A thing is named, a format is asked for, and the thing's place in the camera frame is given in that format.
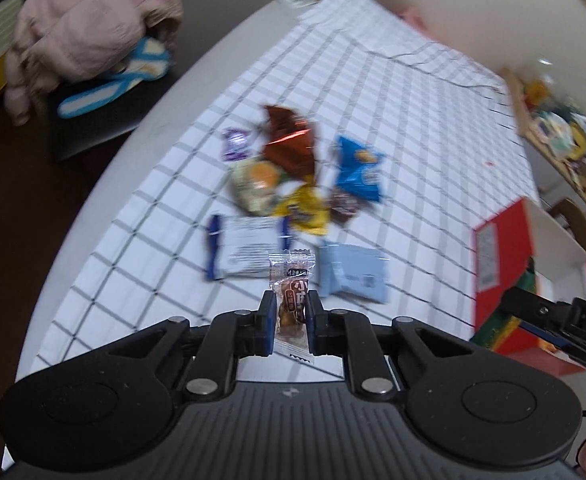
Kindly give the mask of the dark brown clear packet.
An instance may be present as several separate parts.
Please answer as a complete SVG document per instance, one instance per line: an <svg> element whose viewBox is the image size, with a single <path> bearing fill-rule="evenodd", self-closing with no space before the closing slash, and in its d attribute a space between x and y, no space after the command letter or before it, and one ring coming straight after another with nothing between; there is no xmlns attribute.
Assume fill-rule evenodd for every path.
<svg viewBox="0 0 586 480"><path fill-rule="evenodd" d="M329 196L329 211L331 220L343 226L363 212L374 211L374 205L335 186Z"/></svg>

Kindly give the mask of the purple candy wrapper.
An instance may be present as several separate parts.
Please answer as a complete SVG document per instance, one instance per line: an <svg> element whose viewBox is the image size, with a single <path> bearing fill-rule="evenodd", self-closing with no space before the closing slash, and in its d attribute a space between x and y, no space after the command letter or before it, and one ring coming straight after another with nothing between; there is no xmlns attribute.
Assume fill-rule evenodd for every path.
<svg viewBox="0 0 586 480"><path fill-rule="evenodd" d="M236 162L250 156L250 133L240 128L227 128L223 132L223 160Z"/></svg>

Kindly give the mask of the wooden shelf with clutter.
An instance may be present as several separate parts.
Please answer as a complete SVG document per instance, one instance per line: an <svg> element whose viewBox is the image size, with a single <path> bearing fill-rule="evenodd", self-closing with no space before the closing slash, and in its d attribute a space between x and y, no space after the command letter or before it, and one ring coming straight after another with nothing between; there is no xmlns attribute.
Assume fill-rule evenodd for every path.
<svg viewBox="0 0 586 480"><path fill-rule="evenodd" d="M543 205L569 198L586 213L586 112L568 92L567 76L546 58L499 75Z"/></svg>

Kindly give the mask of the brown foil snack bag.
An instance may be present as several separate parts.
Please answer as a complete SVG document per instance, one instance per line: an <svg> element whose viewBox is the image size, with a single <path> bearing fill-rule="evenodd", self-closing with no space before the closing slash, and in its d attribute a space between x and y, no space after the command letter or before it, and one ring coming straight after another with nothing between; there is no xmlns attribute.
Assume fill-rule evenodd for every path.
<svg viewBox="0 0 586 480"><path fill-rule="evenodd" d="M263 155L291 177L315 180L315 128L295 110L284 106L266 105L268 142Z"/></svg>

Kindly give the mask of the pink puffer jacket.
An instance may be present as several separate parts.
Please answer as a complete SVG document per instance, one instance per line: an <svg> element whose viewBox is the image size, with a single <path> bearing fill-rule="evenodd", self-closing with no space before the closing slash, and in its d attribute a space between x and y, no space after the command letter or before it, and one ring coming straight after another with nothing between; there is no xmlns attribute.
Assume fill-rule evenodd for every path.
<svg viewBox="0 0 586 480"><path fill-rule="evenodd" d="M5 57L5 108L22 126L45 96L123 61L145 36L175 49L181 0L26 0Z"/></svg>

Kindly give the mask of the pink paper sheet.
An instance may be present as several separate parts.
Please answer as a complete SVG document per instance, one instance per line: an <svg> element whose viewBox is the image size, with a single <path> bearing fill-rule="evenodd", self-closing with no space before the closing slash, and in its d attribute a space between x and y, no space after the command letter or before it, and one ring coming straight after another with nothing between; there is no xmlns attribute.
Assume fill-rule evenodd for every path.
<svg viewBox="0 0 586 480"><path fill-rule="evenodd" d="M417 30L423 36L427 36L433 38L433 34L427 28L424 21L422 20L421 13L418 8L415 6L410 6L410 8L404 10L399 14L400 18L402 18L409 26L413 29Z"/></svg>

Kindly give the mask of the white blue snack packet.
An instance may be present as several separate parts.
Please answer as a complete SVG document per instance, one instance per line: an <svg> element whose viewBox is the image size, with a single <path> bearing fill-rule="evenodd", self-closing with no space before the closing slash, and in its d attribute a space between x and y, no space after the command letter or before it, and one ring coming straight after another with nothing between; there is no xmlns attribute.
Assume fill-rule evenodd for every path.
<svg viewBox="0 0 586 480"><path fill-rule="evenodd" d="M206 276L265 278L269 256L289 250L292 228L289 217L238 217L213 214L207 227Z"/></svg>

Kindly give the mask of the white checkered tablecloth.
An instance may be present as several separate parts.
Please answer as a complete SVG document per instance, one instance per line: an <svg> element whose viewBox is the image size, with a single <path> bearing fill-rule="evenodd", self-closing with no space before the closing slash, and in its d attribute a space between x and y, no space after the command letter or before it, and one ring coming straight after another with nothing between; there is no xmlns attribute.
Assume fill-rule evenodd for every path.
<svg viewBox="0 0 586 480"><path fill-rule="evenodd" d="M503 80L374 0L321 0L194 119L90 243L43 336L41 370L183 316L251 309L277 229L295 247L377 250L381 300L471 335L472 231L535 197Z"/></svg>

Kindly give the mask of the blue cookie packet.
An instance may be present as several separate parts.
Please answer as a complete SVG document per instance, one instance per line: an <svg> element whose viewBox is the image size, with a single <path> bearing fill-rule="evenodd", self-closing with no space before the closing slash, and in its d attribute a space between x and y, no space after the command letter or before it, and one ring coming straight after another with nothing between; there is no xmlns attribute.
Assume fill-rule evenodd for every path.
<svg viewBox="0 0 586 480"><path fill-rule="evenodd" d="M360 200L380 203L380 168L385 156L347 136L339 136L336 146L339 152L339 173L335 186Z"/></svg>

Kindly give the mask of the light blue snack packet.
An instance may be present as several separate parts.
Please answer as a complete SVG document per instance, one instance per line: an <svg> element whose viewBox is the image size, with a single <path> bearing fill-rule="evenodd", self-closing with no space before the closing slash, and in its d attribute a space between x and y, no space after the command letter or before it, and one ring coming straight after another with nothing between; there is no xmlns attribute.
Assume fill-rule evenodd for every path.
<svg viewBox="0 0 586 480"><path fill-rule="evenodd" d="M344 294L377 304L387 301L386 259L377 248L325 243L317 257L320 297Z"/></svg>

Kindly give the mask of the yellow candy packet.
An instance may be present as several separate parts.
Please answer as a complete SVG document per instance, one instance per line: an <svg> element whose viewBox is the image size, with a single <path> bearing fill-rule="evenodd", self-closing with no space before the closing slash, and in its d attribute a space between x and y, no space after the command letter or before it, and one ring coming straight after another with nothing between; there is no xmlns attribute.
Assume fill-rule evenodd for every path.
<svg viewBox="0 0 586 480"><path fill-rule="evenodd" d="M316 236L328 233L330 211L317 188L304 183L284 196L272 211L275 217L287 217L295 229Z"/></svg>

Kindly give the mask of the orange jelly snack packet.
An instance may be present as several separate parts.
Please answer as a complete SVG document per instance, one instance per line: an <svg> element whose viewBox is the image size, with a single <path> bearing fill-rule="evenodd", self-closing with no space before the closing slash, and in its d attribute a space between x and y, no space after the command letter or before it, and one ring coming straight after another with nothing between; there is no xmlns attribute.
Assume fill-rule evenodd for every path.
<svg viewBox="0 0 586 480"><path fill-rule="evenodd" d="M239 160L230 175L233 197L248 214L270 216L279 203L278 188L286 177L279 166L267 159Z"/></svg>

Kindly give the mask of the red cardboard box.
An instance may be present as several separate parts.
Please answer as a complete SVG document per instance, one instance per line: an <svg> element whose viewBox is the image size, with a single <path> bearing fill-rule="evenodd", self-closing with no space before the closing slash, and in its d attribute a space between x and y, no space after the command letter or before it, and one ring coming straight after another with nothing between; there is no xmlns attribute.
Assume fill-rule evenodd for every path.
<svg viewBox="0 0 586 480"><path fill-rule="evenodd" d="M551 301L586 300L586 252L548 210L522 197L473 230L474 326L481 346L562 377L585 367L497 311L513 286Z"/></svg>

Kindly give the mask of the clear brown candy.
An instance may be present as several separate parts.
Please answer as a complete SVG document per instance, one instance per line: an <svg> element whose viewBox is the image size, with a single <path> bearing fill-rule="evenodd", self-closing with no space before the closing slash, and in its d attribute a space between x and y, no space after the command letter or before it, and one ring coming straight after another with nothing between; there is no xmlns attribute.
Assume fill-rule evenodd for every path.
<svg viewBox="0 0 586 480"><path fill-rule="evenodd" d="M276 344L291 359L311 364L305 309L310 278L316 266L310 249L292 249L269 255L269 286L276 295Z"/></svg>

